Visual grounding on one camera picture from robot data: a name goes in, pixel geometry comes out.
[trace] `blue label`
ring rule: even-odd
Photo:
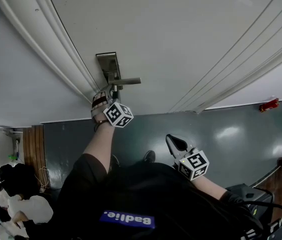
[[[131,227],[155,228],[155,218],[114,210],[105,210],[101,222],[119,223]]]

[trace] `black shirt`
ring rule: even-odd
[[[162,163],[139,162],[108,175],[92,155],[74,164],[50,222],[24,223],[30,239],[240,239],[252,215],[241,199],[196,189]]]

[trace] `forearm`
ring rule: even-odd
[[[213,183],[204,176],[200,176],[191,182],[198,190],[201,190],[218,200],[220,200],[224,193],[227,192],[225,188]]]
[[[107,172],[110,167],[111,146],[114,131],[115,128],[111,126],[110,123],[106,122],[101,124],[84,150],[85,154],[90,154],[98,159]]]

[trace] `wall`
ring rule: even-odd
[[[263,103],[274,97],[282,100],[282,64],[248,86],[213,105],[211,109]]]
[[[89,117],[90,105],[50,71],[0,10],[0,126]]]

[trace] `cable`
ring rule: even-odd
[[[42,170],[42,176],[44,179],[44,184],[42,183],[42,181],[39,179],[40,178],[40,170]],[[38,176],[39,178],[37,178],[36,175],[34,175],[36,177],[36,179],[40,182],[41,187],[40,187],[40,193],[44,193],[46,189],[49,189],[49,187],[47,187],[47,185],[49,185],[49,180],[46,179],[45,174],[43,172],[43,170],[46,171],[46,174],[48,174],[48,168],[46,166],[43,166],[42,168],[39,169],[38,171]]]

